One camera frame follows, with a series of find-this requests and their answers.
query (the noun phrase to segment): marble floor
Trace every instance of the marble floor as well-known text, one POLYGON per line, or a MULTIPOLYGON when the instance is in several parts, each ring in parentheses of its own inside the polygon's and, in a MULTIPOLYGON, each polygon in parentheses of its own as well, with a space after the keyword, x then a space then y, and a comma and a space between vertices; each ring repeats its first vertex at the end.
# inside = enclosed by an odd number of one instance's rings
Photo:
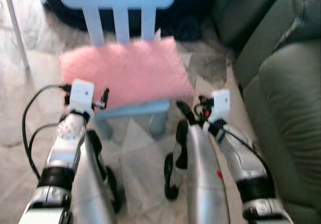
MULTIPOLYGON (((23 70, 7 3, 0 0, 0 224, 19 221, 37 184, 22 143, 24 108, 37 89, 60 82, 60 54, 90 44, 87 33, 62 24, 40 0, 13 1, 31 70, 23 70)), ((211 92, 224 86, 226 63, 232 59, 219 43, 211 22, 205 21, 202 29, 201 41, 177 42, 177 46, 196 93, 204 94, 204 89, 211 92)), ((112 33, 106 33, 105 38, 106 42, 115 41, 112 33)), ((118 223, 187 223, 186 182, 176 201, 168 202, 164 196, 164 159, 173 150, 176 125, 183 117, 174 103, 161 138, 149 134, 148 117, 110 120, 111 139, 101 136, 102 157, 114 170, 124 199, 118 223)), ((28 115, 28 136, 40 125, 56 122, 62 109, 60 92, 41 95, 28 115)), ((53 129, 36 137, 33 156, 38 168, 43 166, 54 137, 53 129)), ((231 223, 243 223, 235 185, 231 179, 225 184, 229 203, 235 207, 230 206, 231 223)))

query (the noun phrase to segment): red light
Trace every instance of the red light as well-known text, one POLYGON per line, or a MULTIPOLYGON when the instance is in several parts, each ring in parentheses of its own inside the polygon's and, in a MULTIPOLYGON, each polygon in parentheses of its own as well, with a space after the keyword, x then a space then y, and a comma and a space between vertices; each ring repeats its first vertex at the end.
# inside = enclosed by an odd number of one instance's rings
POLYGON ((217 170, 217 171, 216 171, 216 174, 217 174, 218 177, 220 177, 221 179, 223 179, 222 171, 217 170))

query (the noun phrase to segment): pink cushion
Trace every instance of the pink cushion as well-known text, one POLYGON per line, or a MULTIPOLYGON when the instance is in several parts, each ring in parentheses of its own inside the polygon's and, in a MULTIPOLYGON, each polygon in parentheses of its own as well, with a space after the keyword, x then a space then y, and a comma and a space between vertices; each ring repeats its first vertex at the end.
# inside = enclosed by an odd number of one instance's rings
POLYGON ((173 38, 127 45, 81 47, 61 56, 62 79, 95 84, 95 100, 109 88, 107 108, 193 97, 194 90, 173 38))

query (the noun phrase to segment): sofa cushion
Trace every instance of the sofa cushion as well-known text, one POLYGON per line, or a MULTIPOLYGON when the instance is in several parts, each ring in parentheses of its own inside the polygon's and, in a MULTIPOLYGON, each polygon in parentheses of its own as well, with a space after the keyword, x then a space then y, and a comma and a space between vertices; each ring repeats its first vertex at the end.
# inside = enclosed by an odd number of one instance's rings
MULTIPOLYGON (((319 214, 321 214, 320 49, 320 40, 288 45, 264 61, 258 73, 266 103, 299 172, 302 182, 300 191, 307 193, 309 204, 306 206, 312 206, 319 214)), ((296 203, 297 193, 292 195, 292 201, 296 203)))
POLYGON ((312 207, 307 191, 302 187, 300 172, 266 102, 258 76, 244 88, 243 96, 259 138, 260 152, 273 175, 278 197, 286 211, 294 223, 321 223, 321 215, 312 207))
POLYGON ((321 0, 292 0, 295 19, 283 34, 276 48, 321 35, 321 0))
POLYGON ((243 88, 256 76, 283 33, 291 26, 292 0, 277 0, 246 43, 235 64, 235 73, 243 88))
POLYGON ((241 50, 275 0, 231 0, 216 21, 222 42, 241 50))

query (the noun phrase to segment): white pole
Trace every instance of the white pole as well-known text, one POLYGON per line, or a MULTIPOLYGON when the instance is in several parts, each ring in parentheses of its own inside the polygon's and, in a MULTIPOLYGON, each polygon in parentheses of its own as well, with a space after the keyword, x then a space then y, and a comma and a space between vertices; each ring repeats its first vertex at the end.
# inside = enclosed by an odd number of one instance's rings
POLYGON ((12 25, 14 26, 14 31, 15 31, 15 34, 16 34, 16 38, 17 38, 18 47, 19 47, 19 50, 20 50, 20 53, 21 53, 22 61, 24 63, 25 69, 28 70, 29 69, 29 64, 28 64, 28 60, 27 60, 27 55, 26 55, 24 43, 22 41, 21 33, 20 33, 20 30, 19 30, 19 25, 18 25, 18 21, 17 21, 17 17, 16 17, 16 14, 15 14, 15 9, 14 9, 14 5, 13 5, 12 0, 7 0, 7 4, 8 4, 9 12, 10 12, 12 25))

